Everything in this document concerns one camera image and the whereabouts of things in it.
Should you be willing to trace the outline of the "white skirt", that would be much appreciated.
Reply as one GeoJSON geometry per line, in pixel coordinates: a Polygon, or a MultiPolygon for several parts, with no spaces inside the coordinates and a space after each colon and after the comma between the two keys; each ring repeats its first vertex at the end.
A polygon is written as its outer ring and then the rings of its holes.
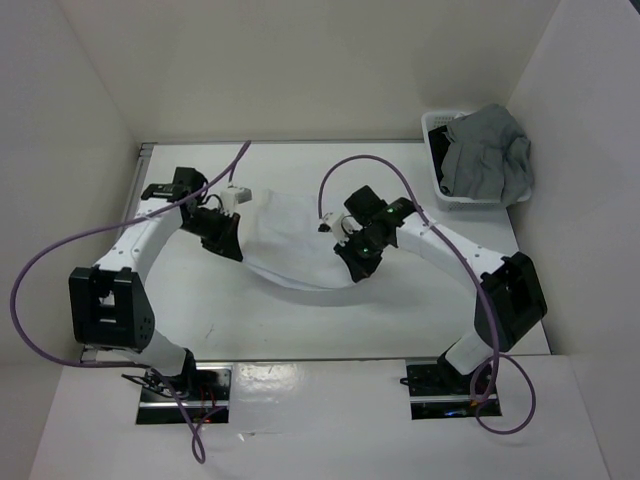
{"type": "Polygon", "coordinates": [[[258,192],[244,234],[242,264],[274,297],[307,306],[346,307],[369,302],[335,254],[336,239],[318,231],[313,195],[258,192]]]}

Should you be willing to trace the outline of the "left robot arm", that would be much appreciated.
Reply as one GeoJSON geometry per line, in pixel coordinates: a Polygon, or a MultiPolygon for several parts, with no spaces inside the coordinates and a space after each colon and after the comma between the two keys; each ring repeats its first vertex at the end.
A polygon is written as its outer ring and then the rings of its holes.
{"type": "Polygon", "coordinates": [[[210,382],[198,371],[193,353],[160,333],[145,281],[169,238],[185,231],[216,255],[242,261],[238,240],[238,205],[251,201],[248,188],[228,185],[206,205],[206,177],[178,167],[171,182],[146,187],[134,217],[115,245],[93,266],[78,267],[69,277],[73,332],[77,342],[116,350],[130,361],[153,368],[144,377],[148,389],[163,387],[180,400],[210,382]]]}

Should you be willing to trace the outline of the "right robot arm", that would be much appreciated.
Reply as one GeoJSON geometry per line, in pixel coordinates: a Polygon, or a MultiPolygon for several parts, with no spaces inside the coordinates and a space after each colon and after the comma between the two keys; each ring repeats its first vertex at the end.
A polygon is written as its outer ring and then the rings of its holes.
{"type": "Polygon", "coordinates": [[[447,227],[438,226],[414,202],[392,203],[369,186],[352,194],[343,214],[322,218],[336,237],[335,253],[353,282],[369,278],[392,246],[412,253],[470,288],[475,297],[471,329],[436,362],[443,389],[459,393],[473,374],[487,374],[495,353],[509,352],[547,314],[548,307],[530,257],[487,249],[447,227]]]}

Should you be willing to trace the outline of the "white laundry basket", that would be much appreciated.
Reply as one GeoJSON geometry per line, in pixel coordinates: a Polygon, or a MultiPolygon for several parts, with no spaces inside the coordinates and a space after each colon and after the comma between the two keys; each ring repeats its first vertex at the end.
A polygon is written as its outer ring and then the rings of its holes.
{"type": "MultiPolygon", "coordinates": [[[[471,113],[456,110],[432,111],[425,113],[421,118],[423,138],[426,150],[430,154],[428,165],[431,169],[437,203],[442,210],[506,208],[508,206],[504,207],[491,201],[477,201],[464,197],[448,196],[440,190],[439,182],[442,179],[441,164],[449,146],[449,142],[444,137],[445,127],[453,119],[469,114],[471,113]]],[[[517,203],[528,200],[531,196],[532,188],[517,203]]]]}

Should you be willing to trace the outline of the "grey skirt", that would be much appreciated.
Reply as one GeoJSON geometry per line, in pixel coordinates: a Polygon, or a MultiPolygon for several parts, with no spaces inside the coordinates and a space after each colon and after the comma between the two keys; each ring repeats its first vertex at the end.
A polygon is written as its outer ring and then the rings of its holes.
{"type": "Polygon", "coordinates": [[[505,107],[491,104],[455,118],[444,137],[442,193],[506,207],[532,188],[531,141],[505,107]]]}

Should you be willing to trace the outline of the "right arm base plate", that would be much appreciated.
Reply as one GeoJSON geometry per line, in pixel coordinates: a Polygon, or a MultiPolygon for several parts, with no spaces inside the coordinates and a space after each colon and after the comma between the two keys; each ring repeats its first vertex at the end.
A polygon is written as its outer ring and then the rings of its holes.
{"type": "Polygon", "coordinates": [[[399,380],[409,394],[413,420],[458,419],[475,416],[471,374],[461,376],[439,360],[409,360],[399,380]]]}

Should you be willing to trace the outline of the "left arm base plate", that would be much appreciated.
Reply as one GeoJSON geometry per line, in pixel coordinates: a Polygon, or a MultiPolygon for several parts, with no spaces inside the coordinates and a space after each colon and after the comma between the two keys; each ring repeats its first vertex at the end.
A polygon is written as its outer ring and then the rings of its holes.
{"type": "MultiPolygon", "coordinates": [[[[230,364],[199,364],[198,371],[204,380],[190,393],[179,392],[179,397],[189,419],[194,423],[225,424],[229,421],[232,368],[230,364]]],[[[126,376],[141,387],[136,421],[137,425],[184,424],[169,390],[152,374],[143,377],[126,376]]]]}

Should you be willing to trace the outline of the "aluminium table edge rail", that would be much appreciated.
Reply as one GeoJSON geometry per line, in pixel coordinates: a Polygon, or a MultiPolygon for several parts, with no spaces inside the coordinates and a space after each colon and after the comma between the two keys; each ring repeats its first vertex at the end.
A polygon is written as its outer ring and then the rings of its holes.
{"type": "Polygon", "coordinates": [[[90,267],[77,267],[68,285],[73,333],[83,344],[142,353],[151,342],[155,318],[145,280],[158,256],[165,201],[147,196],[122,228],[115,244],[90,267]]]}

